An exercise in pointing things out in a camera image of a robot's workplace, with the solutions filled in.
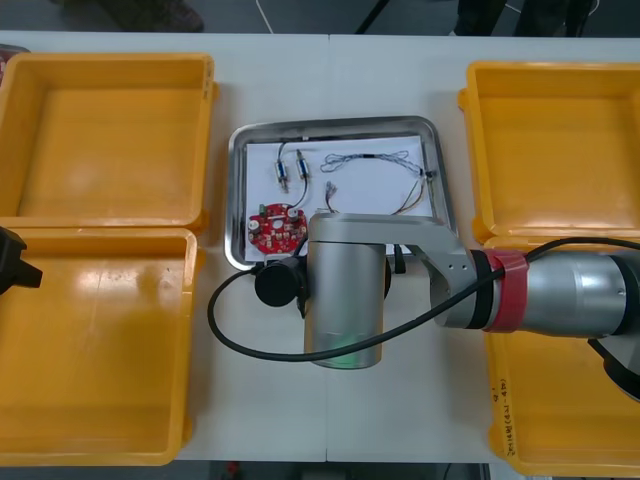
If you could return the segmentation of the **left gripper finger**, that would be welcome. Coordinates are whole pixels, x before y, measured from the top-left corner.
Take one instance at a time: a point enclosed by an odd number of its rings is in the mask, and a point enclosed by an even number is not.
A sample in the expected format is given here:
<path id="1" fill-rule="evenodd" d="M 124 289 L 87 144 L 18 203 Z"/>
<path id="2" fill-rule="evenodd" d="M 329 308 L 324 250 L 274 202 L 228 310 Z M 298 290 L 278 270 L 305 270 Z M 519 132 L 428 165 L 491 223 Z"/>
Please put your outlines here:
<path id="1" fill-rule="evenodd" d="M 39 288 L 43 273 L 40 269 L 19 260 L 13 274 L 13 285 L 24 288 Z"/>

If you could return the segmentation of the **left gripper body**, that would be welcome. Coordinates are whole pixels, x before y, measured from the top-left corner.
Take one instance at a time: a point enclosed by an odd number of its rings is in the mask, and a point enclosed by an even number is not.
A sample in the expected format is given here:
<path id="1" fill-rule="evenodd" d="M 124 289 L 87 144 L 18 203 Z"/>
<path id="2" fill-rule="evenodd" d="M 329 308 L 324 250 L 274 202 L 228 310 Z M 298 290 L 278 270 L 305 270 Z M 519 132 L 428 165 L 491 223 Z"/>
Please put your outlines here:
<path id="1" fill-rule="evenodd" d="M 1 293 L 4 294 L 14 285 L 22 285 L 25 263 L 21 253 L 26 244 L 14 232 L 1 228 Z"/>

